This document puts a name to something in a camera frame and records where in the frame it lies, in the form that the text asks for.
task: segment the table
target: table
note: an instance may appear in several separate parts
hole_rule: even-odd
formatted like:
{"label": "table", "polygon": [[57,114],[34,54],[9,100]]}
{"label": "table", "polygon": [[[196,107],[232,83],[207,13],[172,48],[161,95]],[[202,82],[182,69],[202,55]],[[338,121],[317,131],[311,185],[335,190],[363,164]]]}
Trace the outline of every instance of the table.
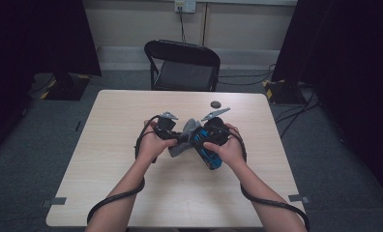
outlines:
{"label": "table", "polygon": [[[218,101],[231,110],[221,118],[239,128],[249,167],[287,202],[298,194],[270,107],[260,94],[165,91],[100,91],[56,197],[49,226],[86,226],[90,209],[104,199],[134,162],[134,144],[143,121],[170,111],[182,131],[190,118],[202,119]],[[209,170],[194,149],[172,158],[164,151],[145,175],[131,227],[259,227],[239,181],[223,164]],[[291,204],[304,210],[302,202]]]}

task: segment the black controller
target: black controller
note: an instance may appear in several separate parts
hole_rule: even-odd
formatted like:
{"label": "black controller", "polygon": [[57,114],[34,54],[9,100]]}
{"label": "black controller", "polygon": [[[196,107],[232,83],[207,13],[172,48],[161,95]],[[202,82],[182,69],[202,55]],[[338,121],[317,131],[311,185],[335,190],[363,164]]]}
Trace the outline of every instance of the black controller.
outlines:
{"label": "black controller", "polygon": [[222,160],[217,153],[204,148],[203,143],[211,142],[223,145],[227,141],[230,135],[229,129],[221,118],[216,117],[216,115],[222,114],[227,110],[229,108],[210,113],[203,119],[208,120],[204,126],[198,127],[191,134],[172,131],[176,125],[173,119],[177,118],[171,113],[165,112],[159,117],[154,127],[154,132],[161,139],[177,139],[177,144],[190,142],[210,170],[214,170],[221,166]]}

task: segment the black stand base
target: black stand base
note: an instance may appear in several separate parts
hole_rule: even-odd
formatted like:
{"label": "black stand base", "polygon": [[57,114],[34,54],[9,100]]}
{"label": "black stand base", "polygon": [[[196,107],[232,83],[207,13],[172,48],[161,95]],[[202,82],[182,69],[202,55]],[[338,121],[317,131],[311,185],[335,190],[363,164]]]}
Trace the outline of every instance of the black stand base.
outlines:
{"label": "black stand base", "polygon": [[80,101],[83,92],[88,85],[89,77],[79,77],[77,75],[69,75],[70,79],[56,78],[54,82],[47,87],[45,93],[42,94],[43,100],[60,100],[60,101]]}
{"label": "black stand base", "polygon": [[304,104],[306,99],[297,86],[289,86],[284,81],[263,82],[266,96],[270,103],[277,104]]}

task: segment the person's right hand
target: person's right hand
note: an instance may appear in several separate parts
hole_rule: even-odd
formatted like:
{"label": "person's right hand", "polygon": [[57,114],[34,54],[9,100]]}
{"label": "person's right hand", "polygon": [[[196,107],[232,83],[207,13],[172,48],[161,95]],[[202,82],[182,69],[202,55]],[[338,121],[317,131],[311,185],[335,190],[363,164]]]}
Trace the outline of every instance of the person's right hand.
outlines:
{"label": "person's right hand", "polygon": [[[239,136],[239,130],[232,126],[231,124],[225,123],[225,125],[230,129],[230,132]],[[205,142],[203,146],[206,149],[209,149],[217,154],[219,154],[222,161],[224,161],[230,167],[233,164],[238,164],[241,162],[245,162],[243,158],[243,151],[240,145],[240,142],[234,136],[230,136],[226,143],[219,146],[214,143]]]}

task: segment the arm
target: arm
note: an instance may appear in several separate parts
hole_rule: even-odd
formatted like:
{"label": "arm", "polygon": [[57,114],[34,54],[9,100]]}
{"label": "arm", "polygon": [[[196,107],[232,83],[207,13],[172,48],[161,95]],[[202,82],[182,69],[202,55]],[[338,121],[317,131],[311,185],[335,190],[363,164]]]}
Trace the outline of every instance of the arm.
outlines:
{"label": "arm", "polygon": [[[153,131],[152,127],[154,125],[156,124],[152,122],[151,126],[144,133]],[[140,185],[152,160],[160,155],[165,148],[175,144],[175,139],[162,140],[153,132],[146,134],[140,143],[137,159],[108,196],[136,189]],[[135,199],[136,195],[133,195],[102,206],[95,212],[85,231],[125,231],[131,217]]]}
{"label": "arm", "polygon": [[[229,124],[227,126],[237,131],[237,128]],[[250,195],[286,203],[281,196],[268,187],[247,166],[243,159],[241,145],[236,138],[231,137],[222,146],[204,143],[204,147],[219,154],[221,159],[233,170],[244,189]],[[297,214],[273,206],[266,206],[255,202],[251,203],[267,231],[306,231],[304,224]]]}

